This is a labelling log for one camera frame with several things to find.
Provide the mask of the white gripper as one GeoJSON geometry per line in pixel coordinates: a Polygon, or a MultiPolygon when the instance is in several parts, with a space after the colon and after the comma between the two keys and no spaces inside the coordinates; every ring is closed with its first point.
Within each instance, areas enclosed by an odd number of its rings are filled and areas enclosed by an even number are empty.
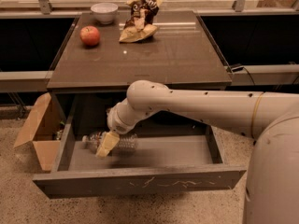
{"type": "Polygon", "coordinates": [[[119,134],[129,133],[136,125],[135,111],[129,104],[117,103],[107,114],[107,126],[113,132],[103,132],[96,156],[106,157],[119,143],[119,134]]]}

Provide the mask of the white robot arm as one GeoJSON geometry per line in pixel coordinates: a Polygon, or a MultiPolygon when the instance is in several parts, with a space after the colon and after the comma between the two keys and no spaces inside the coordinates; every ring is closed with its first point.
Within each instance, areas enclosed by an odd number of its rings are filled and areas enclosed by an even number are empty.
{"type": "Polygon", "coordinates": [[[171,90],[138,80],[108,112],[109,131],[101,137],[96,155],[107,156],[122,134],[160,111],[255,139],[243,223],[299,224],[298,94],[171,90]]]}

